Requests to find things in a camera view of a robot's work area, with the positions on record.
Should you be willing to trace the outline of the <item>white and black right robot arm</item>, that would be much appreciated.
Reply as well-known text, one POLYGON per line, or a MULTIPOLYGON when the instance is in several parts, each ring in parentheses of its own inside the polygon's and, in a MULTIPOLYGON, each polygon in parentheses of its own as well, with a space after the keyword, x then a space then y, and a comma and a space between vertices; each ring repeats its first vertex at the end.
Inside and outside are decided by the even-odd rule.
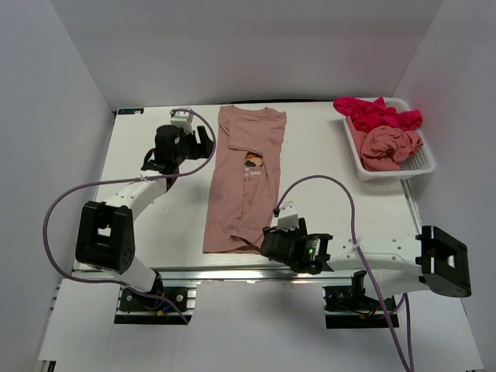
POLYGON ((381 296, 430 290, 450 298, 471 296, 467 246, 436 226, 423 226, 408 239, 352 241, 329 234, 309 234, 304 219, 299 227, 277 227, 263 232, 260 253, 300 274, 351 271, 358 283, 350 289, 351 302, 369 308, 381 296))

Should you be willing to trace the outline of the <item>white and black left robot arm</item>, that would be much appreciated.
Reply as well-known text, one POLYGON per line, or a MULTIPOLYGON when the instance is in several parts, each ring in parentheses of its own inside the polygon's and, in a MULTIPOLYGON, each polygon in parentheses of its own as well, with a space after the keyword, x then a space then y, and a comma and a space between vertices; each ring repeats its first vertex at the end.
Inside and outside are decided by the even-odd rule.
POLYGON ((83 206, 75 250, 77 262, 111 274, 137 290, 137 300, 148 309, 162 304, 164 290, 157 284, 158 273, 136 258, 134 222, 172 188, 186 160, 208 160, 214 149, 204 126, 160 126, 154 141, 138 180, 104 201, 89 201, 83 206))

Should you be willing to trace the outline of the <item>dusty pink t shirt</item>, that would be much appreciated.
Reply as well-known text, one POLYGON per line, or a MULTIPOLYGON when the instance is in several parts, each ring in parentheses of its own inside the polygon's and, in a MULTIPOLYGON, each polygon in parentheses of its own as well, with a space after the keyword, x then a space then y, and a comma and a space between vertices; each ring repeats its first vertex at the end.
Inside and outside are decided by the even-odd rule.
POLYGON ((204 253, 259 253, 278 201, 286 123, 272 108, 220 108, 204 253))

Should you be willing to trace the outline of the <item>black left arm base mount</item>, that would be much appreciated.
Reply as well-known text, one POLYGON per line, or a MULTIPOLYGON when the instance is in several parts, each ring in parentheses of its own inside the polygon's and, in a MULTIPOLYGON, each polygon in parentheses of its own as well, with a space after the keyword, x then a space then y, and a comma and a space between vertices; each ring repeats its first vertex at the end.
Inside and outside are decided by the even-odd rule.
MULTIPOLYGON (((196 299, 196 289, 189 287, 164 287, 163 296, 169 299, 190 321, 196 299)), ((114 323, 137 326, 185 326, 186 322, 166 301, 143 298, 129 289, 121 290, 114 323)))

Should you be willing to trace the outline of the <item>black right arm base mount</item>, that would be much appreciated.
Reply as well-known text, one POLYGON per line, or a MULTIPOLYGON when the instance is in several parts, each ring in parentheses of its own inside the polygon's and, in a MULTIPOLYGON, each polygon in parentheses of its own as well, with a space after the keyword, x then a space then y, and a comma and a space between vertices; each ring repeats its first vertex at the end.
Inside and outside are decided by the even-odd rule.
POLYGON ((325 325, 327 329, 386 329, 388 323, 378 300, 364 294, 351 295, 350 286, 326 286, 325 325))

